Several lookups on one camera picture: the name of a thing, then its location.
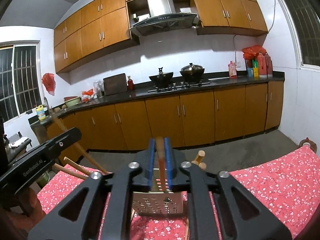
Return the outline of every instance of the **range hood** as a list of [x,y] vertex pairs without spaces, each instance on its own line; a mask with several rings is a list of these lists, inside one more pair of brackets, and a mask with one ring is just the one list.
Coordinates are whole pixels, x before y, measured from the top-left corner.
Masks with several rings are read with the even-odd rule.
[[196,26],[199,18],[196,13],[176,12],[173,0],[147,0],[150,18],[135,23],[131,28],[137,36],[171,30],[189,29]]

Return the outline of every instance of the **kitchen counter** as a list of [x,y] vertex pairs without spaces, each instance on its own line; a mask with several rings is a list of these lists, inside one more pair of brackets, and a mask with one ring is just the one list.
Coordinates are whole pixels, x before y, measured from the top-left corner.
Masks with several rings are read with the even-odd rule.
[[[137,100],[137,99],[145,99],[145,98],[151,98],[151,97],[159,97],[159,96],[167,96],[177,93],[185,93],[185,92],[195,92],[195,91],[202,91],[202,90],[210,90],[214,88],[223,88],[223,87],[231,87],[231,86],[239,86],[239,85],[249,85],[249,84],[259,84],[259,83],[267,83],[270,81],[284,81],[284,73],[274,71],[274,76],[272,78],[253,78],[248,77],[247,75],[239,75],[237,78],[231,79],[226,77],[226,73],[228,72],[220,72],[222,75],[217,76],[216,73],[206,73],[204,78],[207,78],[210,80],[210,84],[197,86],[197,87],[191,87],[191,88],[178,88],[178,89],[172,89],[170,91],[164,91],[164,92],[148,92],[149,90],[153,89],[151,82],[146,82],[145,86],[143,87],[143,84],[137,84],[136,89],[134,91],[126,91],[123,93],[118,93],[115,95],[110,96],[104,96],[102,98],[96,98],[91,100],[87,103],[80,103],[74,107],[67,108],[64,110],[61,110],[58,112],[57,117],[61,118],[67,114],[84,110],[92,107],[97,106],[104,106],[104,105],[110,105],[110,104],[116,104],[116,103],[122,103],[130,100]],[[245,74],[246,71],[239,71],[241,74]],[[181,77],[173,78],[173,82],[179,82]],[[46,126],[52,122],[51,117],[47,116],[45,120],[43,121],[35,121],[30,122],[31,128],[36,128],[38,126]]]

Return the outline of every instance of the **window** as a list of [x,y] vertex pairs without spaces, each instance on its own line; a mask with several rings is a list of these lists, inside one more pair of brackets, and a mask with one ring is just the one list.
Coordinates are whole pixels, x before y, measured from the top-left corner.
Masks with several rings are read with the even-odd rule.
[[320,66],[320,20],[308,0],[284,0],[300,43],[303,64]]
[[36,45],[0,48],[0,111],[4,121],[40,104]]

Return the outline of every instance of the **red thermos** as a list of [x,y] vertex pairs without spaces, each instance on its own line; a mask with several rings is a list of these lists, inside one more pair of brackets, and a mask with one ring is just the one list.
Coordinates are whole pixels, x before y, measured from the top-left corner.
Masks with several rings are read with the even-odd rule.
[[259,52],[259,55],[257,56],[257,61],[258,61],[259,77],[260,78],[268,77],[266,58],[261,52]]
[[134,83],[133,83],[132,79],[130,78],[130,76],[128,76],[128,88],[129,88],[129,90],[134,90]]
[[269,56],[268,53],[266,53],[264,57],[266,58],[268,77],[273,77],[273,67],[272,67],[271,57]]

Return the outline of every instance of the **concrete floor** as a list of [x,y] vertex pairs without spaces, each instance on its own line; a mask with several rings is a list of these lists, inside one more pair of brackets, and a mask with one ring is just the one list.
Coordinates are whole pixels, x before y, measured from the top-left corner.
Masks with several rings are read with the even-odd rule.
[[[297,149],[297,145],[279,130],[246,139],[217,144],[190,150],[183,150],[186,159],[191,161],[199,150],[204,150],[207,171],[235,171],[256,166]],[[90,152],[90,155],[107,171],[119,171],[123,165],[133,161],[135,154]],[[94,168],[86,159],[81,165]]]

